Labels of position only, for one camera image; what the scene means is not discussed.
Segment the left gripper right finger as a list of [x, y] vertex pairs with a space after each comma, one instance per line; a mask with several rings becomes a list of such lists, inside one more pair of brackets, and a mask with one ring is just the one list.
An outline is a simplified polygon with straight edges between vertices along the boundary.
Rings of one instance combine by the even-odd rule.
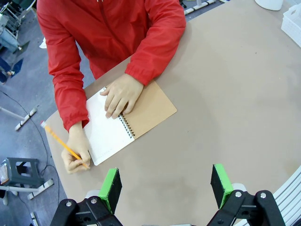
[[284, 226], [285, 222], [268, 190], [255, 195], [235, 190], [222, 164], [214, 164], [211, 186], [218, 211], [209, 221], [209, 226], [233, 226], [237, 219], [245, 219], [250, 226]]

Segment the person's left hand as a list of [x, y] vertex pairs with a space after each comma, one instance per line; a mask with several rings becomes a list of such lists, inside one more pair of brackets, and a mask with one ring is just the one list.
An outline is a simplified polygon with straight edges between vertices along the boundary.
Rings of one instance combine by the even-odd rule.
[[100, 93], [101, 96], [106, 96], [106, 118], [116, 119], [121, 113], [130, 113], [143, 87], [142, 83], [128, 74], [123, 74], [113, 81]]

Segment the person's right hand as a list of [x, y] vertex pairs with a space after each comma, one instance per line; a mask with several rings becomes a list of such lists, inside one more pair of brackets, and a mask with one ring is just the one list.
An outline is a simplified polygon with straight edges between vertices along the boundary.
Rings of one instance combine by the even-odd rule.
[[66, 171], [69, 174], [90, 169], [90, 154], [88, 151], [88, 140], [83, 131], [82, 121], [77, 122], [69, 129], [67, 146], [80, 157], [74, 157], [67, 149], [63, 149], [61, 157]]

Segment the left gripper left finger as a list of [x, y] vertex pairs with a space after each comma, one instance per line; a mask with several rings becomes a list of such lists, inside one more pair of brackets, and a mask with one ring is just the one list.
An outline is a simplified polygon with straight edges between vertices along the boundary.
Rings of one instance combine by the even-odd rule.
[[100, 190], [87, 193], [81, 202], [60, 201], [51, 221], [52, 226], [120, 226], [115, 216], [122, 189], [119, 169], [109, 169]]

